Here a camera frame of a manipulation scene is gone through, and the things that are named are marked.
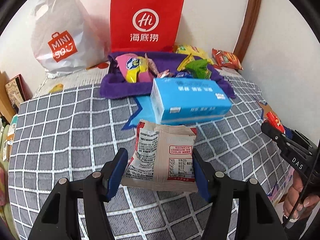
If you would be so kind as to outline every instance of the crumpled snack wrapper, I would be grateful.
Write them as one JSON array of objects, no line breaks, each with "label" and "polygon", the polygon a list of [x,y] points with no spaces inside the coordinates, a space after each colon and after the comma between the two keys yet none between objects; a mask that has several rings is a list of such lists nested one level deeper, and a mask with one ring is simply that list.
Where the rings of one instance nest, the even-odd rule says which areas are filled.
[{"label": "crumpled snack wrapper", "polygon": [[121,184],[158,191],[197,192],[192,163],[196,127],[140,120],[135,152]]}]

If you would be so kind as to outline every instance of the screw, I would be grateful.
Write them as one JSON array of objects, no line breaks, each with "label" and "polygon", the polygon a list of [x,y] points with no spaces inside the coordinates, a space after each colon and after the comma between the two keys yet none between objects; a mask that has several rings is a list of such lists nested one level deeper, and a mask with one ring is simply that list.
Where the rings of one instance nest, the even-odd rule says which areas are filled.
[{"label": "screw", "polygon": [[59,183],[60,184],[65,184],[67,182],[67,179],[66,178],[61,178],[59,179]]},{"label": "screw", "polygon": [[101,176],[101,172],[100,171],[95,171],[94,173],[92,173],[92,177],[94,178],[98,178]]},{"label": "screw", "polygon": [[258,181],[255,178],[249,179],[249,182],[254,185],[258,183]]},{"label": "screw", "polygon": [[223,177],[224,177],[224,173],[221,172],[221,171],[217,171],[217,172],[216,172],[216,176],[217,176],[218,178],[223,178]]}]

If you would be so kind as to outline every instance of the nutrition facts label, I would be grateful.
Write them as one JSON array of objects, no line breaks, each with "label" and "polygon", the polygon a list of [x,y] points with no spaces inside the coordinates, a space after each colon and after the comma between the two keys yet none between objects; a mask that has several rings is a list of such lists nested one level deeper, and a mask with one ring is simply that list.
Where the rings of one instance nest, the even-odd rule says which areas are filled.
[{"label": "nutrition facts label", "polygon": [[168,180],[195,181],[192,158],[169,158]]},{"label": "nutrition facts label", "polygon": [[158,144],[158,131],[148,131],[140,128],[138,141],[138,154],[126,170],[126,177],[133,179],[152,180],[155,166],[156,149]]}]

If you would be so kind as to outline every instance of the blue gripper pad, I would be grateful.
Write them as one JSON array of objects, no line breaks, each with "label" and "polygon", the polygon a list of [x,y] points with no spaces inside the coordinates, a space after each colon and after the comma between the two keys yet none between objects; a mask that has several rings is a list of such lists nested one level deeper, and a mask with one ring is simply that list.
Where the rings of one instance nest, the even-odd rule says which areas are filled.
[{"label": "blue gripper pad", "polygon": [[211,203],[211,195],[208,190],[208,180],[206,179],[198,160],[194,157],[192,160],[198,192],[200,196],[203,197],[208,203]]},{"label": "blue gripper pad", "polygon": [[119,161],[117,162],[115,168],[113,169],[109,179],[108,179],[108,193],[106,195],[107,199],[110,201],[118,191],[122,175],[128,163],[128,151],[124,149]]}]

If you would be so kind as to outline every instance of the blue tissue box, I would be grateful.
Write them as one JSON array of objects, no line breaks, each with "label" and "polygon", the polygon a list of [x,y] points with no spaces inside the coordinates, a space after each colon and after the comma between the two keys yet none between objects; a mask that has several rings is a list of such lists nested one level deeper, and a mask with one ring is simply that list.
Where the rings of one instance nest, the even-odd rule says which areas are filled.
[{"label": "blue tissue box", "polygon": [[206,79],[155,78],[150,97],[159,124],[217,120],[232,106],[217,83]]}]

